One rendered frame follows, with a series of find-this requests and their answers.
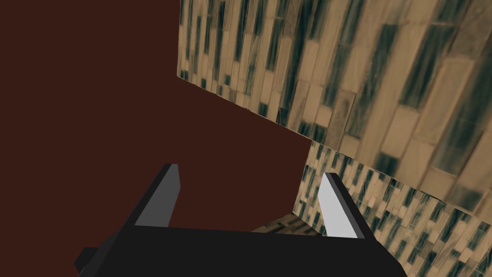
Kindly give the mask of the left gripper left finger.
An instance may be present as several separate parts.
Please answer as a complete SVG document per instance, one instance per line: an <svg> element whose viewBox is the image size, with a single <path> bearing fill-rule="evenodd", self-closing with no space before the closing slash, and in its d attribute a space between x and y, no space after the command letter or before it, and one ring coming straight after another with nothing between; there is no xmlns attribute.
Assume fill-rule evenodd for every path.
<svg viewBox="0 0 492 277"><path fill-rule="evenodd" d="M165 164L128 217L128 226L164 227L169 225L180 192L177 164Z"/></svg>

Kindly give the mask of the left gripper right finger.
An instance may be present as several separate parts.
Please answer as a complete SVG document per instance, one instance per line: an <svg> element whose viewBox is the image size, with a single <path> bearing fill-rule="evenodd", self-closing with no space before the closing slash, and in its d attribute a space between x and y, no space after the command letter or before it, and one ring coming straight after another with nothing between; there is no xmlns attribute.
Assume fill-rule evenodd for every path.
<svg viewBox="0 0 492 277"><path fill-rule="evenodd" d="M329 237L374 239L351 195L336 173L324 173L318 201Z"/></svg>

